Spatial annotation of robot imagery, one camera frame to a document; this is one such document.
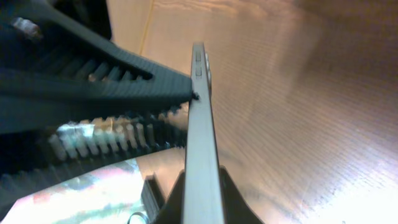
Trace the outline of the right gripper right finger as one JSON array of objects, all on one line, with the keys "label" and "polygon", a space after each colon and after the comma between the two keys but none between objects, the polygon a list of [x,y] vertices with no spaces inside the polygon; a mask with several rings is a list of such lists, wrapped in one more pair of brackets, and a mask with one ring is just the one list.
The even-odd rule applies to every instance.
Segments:
[{"label": "right gripper right finger", "polygon": [[193,97],[191,79],[127,52],[55,8],[1,2],[1,133],[167,111]]}]

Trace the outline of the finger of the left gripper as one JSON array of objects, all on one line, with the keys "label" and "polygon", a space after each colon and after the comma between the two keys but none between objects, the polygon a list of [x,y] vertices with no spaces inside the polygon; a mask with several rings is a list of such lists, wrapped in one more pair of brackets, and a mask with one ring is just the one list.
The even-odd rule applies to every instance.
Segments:
[{"label": "finger of the left gripper", "polygon": [[263,224],[233,182],[226,167],[220,167],[221,193],[227,224]]},{"label": "finger of the left gripper", "polygon": [[184,185],[185,172],[181,171],[169,197],[165,198],[155,175],[144,179],[141,199],[150,224],[182,224]]}]

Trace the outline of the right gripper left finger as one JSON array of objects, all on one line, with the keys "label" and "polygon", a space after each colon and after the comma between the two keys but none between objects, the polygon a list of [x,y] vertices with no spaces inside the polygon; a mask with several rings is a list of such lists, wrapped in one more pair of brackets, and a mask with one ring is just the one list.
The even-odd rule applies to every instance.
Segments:
[{"label": "right gripper left finger", "polygon": [[1,135],[1,214],[27,195],[95,169],[187,145],[188,105]]}]

